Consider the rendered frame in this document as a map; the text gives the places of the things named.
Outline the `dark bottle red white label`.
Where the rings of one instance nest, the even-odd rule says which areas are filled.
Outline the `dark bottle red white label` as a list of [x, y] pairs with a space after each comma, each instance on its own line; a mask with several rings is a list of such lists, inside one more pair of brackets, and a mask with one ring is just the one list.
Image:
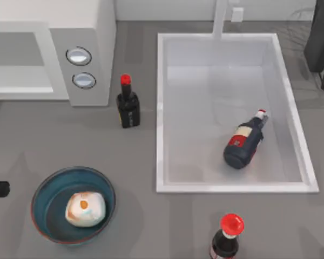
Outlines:
[[267, 120], [266, 111], [260, 109], [249, 121], [237, 127], [223, 152], [224, 160], [230, 167], [242, 169], [251, 162], [264, 138], [262, 129]]

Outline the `white wall socket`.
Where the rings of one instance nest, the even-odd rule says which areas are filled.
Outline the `white wall socket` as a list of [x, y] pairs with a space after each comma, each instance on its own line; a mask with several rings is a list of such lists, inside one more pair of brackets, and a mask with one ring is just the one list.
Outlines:
[[232, 9], [231, 22], [242, 22], [244, 20], [244, 8], [234, 7]]

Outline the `blue bowl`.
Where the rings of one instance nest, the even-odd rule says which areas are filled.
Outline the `blue bowl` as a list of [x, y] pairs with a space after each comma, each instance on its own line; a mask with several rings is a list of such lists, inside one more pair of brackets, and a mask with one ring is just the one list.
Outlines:
[[[65, 218], [66, 205], [75, 193], [100, 193], [105, 201], [105, 217], [93, 227], [79, 228]], [[78, 246], [92, 241], [111, 221], [116, 208], [116, 193], [111, 181], [100, 171], [74, 166], [48, 176], [36, 189], [30, 214], [36, 230], [51, 242]]]

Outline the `white round bread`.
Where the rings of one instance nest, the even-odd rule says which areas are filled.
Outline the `white round bread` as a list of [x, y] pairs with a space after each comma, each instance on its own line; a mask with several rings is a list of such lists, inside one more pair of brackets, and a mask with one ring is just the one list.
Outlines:
[[98, 192], [74, 193], [65, 208], [65, 219], [75, 227], [93, 227], [105, 216], [105, 199]]

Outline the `small microwave knob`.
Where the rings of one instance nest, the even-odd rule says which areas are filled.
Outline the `small microwave knob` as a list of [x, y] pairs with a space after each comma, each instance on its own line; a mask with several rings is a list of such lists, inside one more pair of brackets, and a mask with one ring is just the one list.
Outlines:
[[96, 78], [92, 74], [87, 72], [73, 75], [72, 82], [75, 86], [81, 89], [91, 89], [97, 83]]

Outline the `dark round bottle red cap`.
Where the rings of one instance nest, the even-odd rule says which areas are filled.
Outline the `dark round bottle red cap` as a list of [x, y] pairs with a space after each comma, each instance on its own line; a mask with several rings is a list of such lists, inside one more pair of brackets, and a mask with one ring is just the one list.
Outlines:
[[209, 255], [211, 259], [235, 259], [239, 250], [238, 237], [245, 229], [242, 217], [236, 213], [225, 214], [220, 229], [212, 238]]

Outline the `square black bottle red cap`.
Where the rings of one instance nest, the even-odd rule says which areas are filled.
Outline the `square black bottle red cap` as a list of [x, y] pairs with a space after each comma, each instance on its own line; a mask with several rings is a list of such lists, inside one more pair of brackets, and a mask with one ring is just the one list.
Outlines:
[[140, 125], [140, 102], [137, 94], [132, 91], [129, 74], [120, 76], [121, 93], [116, 97], [116, 104], [122, 128]]

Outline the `white sink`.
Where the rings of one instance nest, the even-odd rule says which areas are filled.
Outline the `white sink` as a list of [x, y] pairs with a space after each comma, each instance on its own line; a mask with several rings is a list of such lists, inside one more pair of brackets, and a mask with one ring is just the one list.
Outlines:
[[[237, 126], [267, 112], [252, 162], [229, 167]], [[274, 33], [160, 33], [156, 190], [159, 193], [317, 193], [308, 146]]]

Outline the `pale microwave oven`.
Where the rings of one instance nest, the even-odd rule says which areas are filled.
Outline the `pale microwave oven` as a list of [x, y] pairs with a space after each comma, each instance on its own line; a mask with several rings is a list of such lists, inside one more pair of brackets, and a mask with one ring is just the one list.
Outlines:
[[[66, 100], [72, 106], [109, 102], [116, 18], [113, 0], [0, 0], [0, 100]], [[66, 51], [87, 49], [75, 66]], [[96, 78], [81, 89], [72, 76]]]

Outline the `large microwave knob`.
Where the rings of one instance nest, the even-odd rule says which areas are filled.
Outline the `large microwave knob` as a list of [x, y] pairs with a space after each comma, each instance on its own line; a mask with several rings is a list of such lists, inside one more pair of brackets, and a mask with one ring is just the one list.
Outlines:
[[85, 66], [92, 60], [91, 53], [83, 47], [75, 47], [66, 51], [67, 60], [75, 66]]

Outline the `white tall tap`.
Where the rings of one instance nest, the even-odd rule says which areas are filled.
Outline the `white tall tap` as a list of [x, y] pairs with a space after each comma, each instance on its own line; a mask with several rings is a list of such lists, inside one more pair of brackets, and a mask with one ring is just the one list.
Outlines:
[[222, 36], [228, 0], [216, 0], [212, 36], [219, 40]]

